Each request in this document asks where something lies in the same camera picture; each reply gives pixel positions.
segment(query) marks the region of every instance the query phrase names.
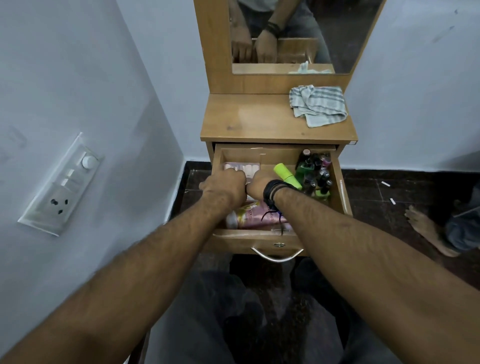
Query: pink bottle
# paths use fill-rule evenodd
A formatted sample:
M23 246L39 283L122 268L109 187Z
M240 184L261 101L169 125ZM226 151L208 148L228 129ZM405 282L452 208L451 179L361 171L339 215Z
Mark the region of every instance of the pink bottle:
M278 212L269 212L265 202L256 201L229 213L226 222L228 229L252 229L287 222L283 216L280 221L278 217Z

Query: mirror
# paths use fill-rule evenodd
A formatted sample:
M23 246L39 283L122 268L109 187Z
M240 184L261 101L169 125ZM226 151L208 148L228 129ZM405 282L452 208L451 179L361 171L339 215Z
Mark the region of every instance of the mirror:
M350 73L382 0L225 0L234 74Z

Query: hand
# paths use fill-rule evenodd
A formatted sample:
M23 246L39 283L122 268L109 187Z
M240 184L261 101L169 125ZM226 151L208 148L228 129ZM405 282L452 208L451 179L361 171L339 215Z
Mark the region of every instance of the hand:
M251 183L247 184L247 193L249 196L253 197L255 200L263 201L264 200L264 189L271 180L278 180L280 177L276 175L275 172L259 170L253 176Z
M219 199L226 197L229 211L242 206L247 200L245 183L247 178L242 170L220 170L209 176L205 182L200 183L199 188L204 192L203 197L215 196Z
M240 63L249 63L252 58L252 36L246 25L230 27L232 57Z
M257 53L258 63L276 63L277 39L267 30L260 33L255 42L255 50Z

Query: dressing table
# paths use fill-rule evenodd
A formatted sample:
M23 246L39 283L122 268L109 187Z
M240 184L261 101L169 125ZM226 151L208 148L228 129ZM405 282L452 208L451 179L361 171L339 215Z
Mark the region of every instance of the dressing table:
M308 128L304 118L293 116L288 93L299 85L339 86L345 91L384 1L379 1L360 52L347 74L335 73L335 65L326 63L310 65L309 69L331 73L290 74L298 64L232 63L228 0L194 0L194 4L210 88L200 139L206 144L212 173L225 162L260 163L261 169L269 170L284 163L293 171L303 149L326 152L332 158L333 182L326 204L352 215L338 162L345 145L358 141L352 118ZM220 224L204 250L255 254L252 248L272 261L285 261L303 249L294 232L229 230Z

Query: metal handle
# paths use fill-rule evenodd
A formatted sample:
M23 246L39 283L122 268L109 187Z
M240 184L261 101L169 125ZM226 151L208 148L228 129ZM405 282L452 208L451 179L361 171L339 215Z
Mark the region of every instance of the metal handle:
M266 259L266 260L269 260L271 262L274 262L274 263L283 263L283 262L287 262L293 258L295 258L298 254L300 254L301 252L303 252L303 249L300 249L299 251L297 251L294 255L291 255L291 256L288 256L286 258L282 258L282 259L275 259L275 258L271 258L269 257L268 255L265 255L261 252L259 252L257 249L255 248L252 248L252 250L254 252L256 252L259 256L261 256L262 258Z

